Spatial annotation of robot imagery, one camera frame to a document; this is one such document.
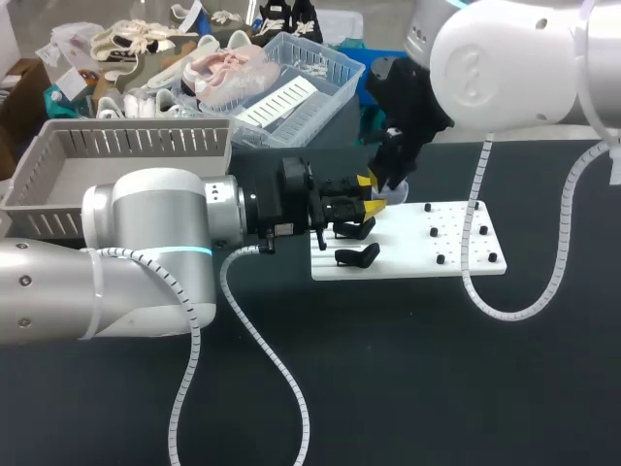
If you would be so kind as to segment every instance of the white paper card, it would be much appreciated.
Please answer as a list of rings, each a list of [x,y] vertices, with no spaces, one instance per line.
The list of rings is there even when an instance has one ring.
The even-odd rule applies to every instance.
[[[76,68],[72,68],[62,75],[56,82],[56,85],[70,101],[73,101],[88,87],[88,84]]]
[[[179,26],[179,31],[183,33],[189,31],[190,27],[192,27],[192,24],[194,24],[194,21],[196,21],[196,18],[201,13],[201,10],[203,10],[203,4],[198,0],[195,0],[192,4],[192,8],[190,8],[189,13],[187,14],[187,17],[185,17],[181,23],[181,26]]]

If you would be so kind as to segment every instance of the white plastic basket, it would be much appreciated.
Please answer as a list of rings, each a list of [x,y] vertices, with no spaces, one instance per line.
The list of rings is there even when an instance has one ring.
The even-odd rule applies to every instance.
[[[232,141],[259,149],[303,147],[353,97],[365,66],[343,53],[284,32],[278,34],[264,51],[268,61],[280,66],[280,77],[270,89],[259,95],[238,98],[218,108],[207,108],[201,104],[201,110],[215,116],[239,115],[263,97],[302,76],[317,88],[315,94],[292,114],[266,128],[236,119]],[[256,66],[256,63],[250,61],[245,65],[250,66]],[[231,90],[224,87],[222,92]]]
[[[26,238],[81,238],[82,198],[136,170],[226,174],[230,119],[53,119],[24,153],[0,202]]]

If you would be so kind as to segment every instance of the white pegboard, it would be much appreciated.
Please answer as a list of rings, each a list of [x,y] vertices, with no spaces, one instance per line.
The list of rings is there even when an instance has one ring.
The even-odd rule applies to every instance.
[[[364,241],[335,239],[332,227],[326,230],[327,250],[320,250],[315,236],[310,235],[310,266],[314,280],[380,280],[422,277],[461,276],[461,239],[468,202],[431,202],[431,212],[425,212],[425,203],[388,206],[376,216],[376,227]],[[481,235],[481,226],[487,226]],[[436,238],[431,229],[438,228]],[[371,243],[379,243],[381,252],[368,269],[339,266],[334,258],[336,250],[363,250]],[[498,255],[490,262],[491,252]],[[443,254],[445,261],[437,263]],[[479,201],[474,211],[470,238],[470,270],[472,275],[502,275],[507,263],[501,250],[496,230],[484,202]]]

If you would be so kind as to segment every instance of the black sneaker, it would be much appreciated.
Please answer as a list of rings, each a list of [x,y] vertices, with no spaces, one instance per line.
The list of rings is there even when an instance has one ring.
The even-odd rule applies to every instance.
[[[259,7],[263,24],[261,30],[252,37],[255,46],[265,47],[281,32],[291,32],[291,7],[284,0],[268,0],[265,7]]]
[[[304,37],[318,44],[323,44],[317,12],[314,10],[311,0],[295,1],[291,23],[294,36]]]

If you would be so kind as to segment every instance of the black peg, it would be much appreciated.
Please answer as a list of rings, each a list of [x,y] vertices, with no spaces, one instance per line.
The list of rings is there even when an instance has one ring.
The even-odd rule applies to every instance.
[[[354,223],[335,223],[332,230],[337,235],[345,236],[350,240],[366,240],[371,230],[376,226],[376,218],[372,216],[369,220],[365,221],[361,225]]]
[[[379,244],[372,243],[364,250],[337,250],[334,258],[337,264],[351,265],[359,269],[368,269],[379,255]]]

